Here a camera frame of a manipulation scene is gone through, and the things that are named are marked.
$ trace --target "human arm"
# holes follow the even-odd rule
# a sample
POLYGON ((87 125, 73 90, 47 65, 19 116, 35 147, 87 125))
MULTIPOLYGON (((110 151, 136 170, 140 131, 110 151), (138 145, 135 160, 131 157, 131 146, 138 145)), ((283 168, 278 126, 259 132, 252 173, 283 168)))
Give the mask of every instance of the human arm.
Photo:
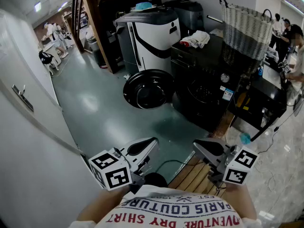
POLYGON ((223 199, 227 201, 241 218, 257 219, 256 209, 246 185, 239 186, 232 183, 226 183, 226 191, 223 199))
POLYGON ((97 224, 121 202, 123 196, 127 194, 128 191, 128 186, 113 191, 102 190, 99 196, 81 211, 77 220, 92 220, 97 224))
POLYGON ((286 37, 284 37, 284 36, 280 36, 280 38, 281 38, 283 41, 289 43, 289 39, 288 39, 288 38, 286 38, 286 37))
POLYGON ((295 80, 301 83, 304 83, 304 74, 301 73, 300 75, 296 76, 294 74, 286 74, 286 79, 295 80))

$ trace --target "door handle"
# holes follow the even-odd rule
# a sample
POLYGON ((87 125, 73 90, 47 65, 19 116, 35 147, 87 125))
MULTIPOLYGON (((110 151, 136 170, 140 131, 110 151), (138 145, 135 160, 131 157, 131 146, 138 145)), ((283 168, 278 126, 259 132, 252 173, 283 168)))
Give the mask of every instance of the door handle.
POLYGON ((24 97, 25 93, 25 85, 23 86, 23 91, 19 91, 18 88, 13 85, 12 86, 13 91, 19 96, 19 98, 27 105, 27 107, 34 112, 34 107, 33 105, 24 97))

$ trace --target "label sticker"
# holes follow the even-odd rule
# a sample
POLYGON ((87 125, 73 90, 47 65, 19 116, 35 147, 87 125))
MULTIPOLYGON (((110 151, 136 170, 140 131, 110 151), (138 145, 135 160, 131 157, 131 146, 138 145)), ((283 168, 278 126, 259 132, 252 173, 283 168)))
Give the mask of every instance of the label sticker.
POLYGON ((234 91, 226 89, 225 92, 224 92, 224 94, 223 94, 222 99, 230 101, 231 98, 232 98, 232 96, 233 96, 233 93, 234 93, 234 91))

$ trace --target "gray bin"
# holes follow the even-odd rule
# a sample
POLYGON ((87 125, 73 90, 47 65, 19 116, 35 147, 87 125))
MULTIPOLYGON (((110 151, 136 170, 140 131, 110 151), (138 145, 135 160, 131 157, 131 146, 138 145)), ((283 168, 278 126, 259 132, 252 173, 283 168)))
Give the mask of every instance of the gray bin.
POLYGON ((87 40, 87 42, 89 43, 90 47, 92 48, 93 51, 98 51, 99 50, 99 46, 97 43, 97 40, 95 37, 91 37, 87 40))
POLYGON ((101 67, 101 68, 106 68, 106 64, 103 58, 103 55, 101 54, 101 51, 99 49, 98 43, 96 41, 95 37, 91 37, 87 40, 89 43, 91 49, 93 50, 93 55, 95 58, 96 63, 101 67))

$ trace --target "black backpack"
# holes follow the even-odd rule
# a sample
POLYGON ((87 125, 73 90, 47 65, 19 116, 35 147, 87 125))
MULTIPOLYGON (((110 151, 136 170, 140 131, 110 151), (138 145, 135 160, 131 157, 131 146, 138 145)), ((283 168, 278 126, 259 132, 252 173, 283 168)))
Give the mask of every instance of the black backpack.
POLYGON ((43 52, 43 51, 40 51, 39 52, 39 58, 41 60, 41 62, 43 64, 49 64, 52 62, 52 59, 53 59, 53 55, 49 54, 49 53, 46 53, 46 52, 43 52))

